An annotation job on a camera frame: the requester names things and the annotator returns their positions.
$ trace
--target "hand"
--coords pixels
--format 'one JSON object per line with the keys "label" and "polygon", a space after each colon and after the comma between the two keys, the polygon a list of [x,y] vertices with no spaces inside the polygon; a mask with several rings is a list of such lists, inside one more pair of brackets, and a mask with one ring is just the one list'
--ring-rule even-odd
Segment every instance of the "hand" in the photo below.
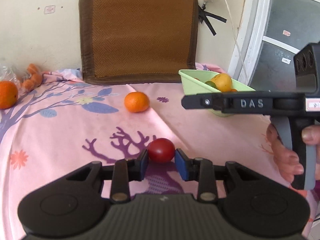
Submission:
{"label": "hand", "polygon": [[[298,155],[285,148],[278,139],[276,128],[270,124],[267,129],[267,139],[274,153],[273,160],[279,168],[281,176],[292,183],[294,175],[303,174],[303,166],[299,163]],[[317,159],[320,159],[320,125],[312,125],[302,131],[302,140],[307,145],[316,145]],[[316,180],[320,180],[320,164],[316,164]]]}

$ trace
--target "gripper handle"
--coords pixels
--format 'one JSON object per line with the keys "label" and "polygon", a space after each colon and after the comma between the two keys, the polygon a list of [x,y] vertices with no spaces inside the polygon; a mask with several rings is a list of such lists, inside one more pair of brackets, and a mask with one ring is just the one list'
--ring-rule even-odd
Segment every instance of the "gripper handle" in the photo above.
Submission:
{"label": "gripper handle", "polygon": [[316,186],[316,146],[306,145],[301,136],[304,128],[314,125],[314,118],[273,116],[271,123],[276,127],[282,144],[297,153],[304,173],[295,175],[292,187],[298,190],[312,190]]}

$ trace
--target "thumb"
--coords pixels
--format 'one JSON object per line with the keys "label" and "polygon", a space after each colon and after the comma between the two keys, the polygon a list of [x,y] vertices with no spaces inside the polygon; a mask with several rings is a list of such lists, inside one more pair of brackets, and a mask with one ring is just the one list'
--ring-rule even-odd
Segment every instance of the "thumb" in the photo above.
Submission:
{"label": "thumb", "polygon": [[302,140],[305,144],[320,144],[320,125],[312,125],[302,130]]}

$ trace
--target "camera lens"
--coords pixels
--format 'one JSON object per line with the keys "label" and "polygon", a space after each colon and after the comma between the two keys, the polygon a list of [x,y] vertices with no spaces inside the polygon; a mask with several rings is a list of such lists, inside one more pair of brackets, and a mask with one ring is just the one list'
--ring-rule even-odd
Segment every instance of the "camera lens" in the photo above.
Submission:
{"label": "camera lens", "polygon": [[300,61],[298,59],[296,62],[296,68],[297,68],[297,71],[299,72],[300,71]]}
{"label": "camera lens", "polygon": [[308,61],[309,61],[310,67],[313,67],[313,55],[311,51],[308,52]]}
{"label": "camera lens", "polygon": [[302,56],[302,69],[306,70],[307,68],[307,60],[306,60],[306,56],[303,54]]}

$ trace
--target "frosted glass panel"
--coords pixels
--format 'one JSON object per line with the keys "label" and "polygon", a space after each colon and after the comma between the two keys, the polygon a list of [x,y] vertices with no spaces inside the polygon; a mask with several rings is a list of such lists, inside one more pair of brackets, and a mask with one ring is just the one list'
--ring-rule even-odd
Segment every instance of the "frosted glass panel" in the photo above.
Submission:
{"label": "frosted glass panel", "polygon": [[320,3],[316,1],[271,0],[265,36],[302,49],[310,42],[320,41],[319,23]]}
{"label": "frosted glass panel", "polygon": [[[263,41],[250,87],[260,91],[295,91],[293,56],[293,53]],[[290,64],[282,62],[283,58],[291,60]]]}

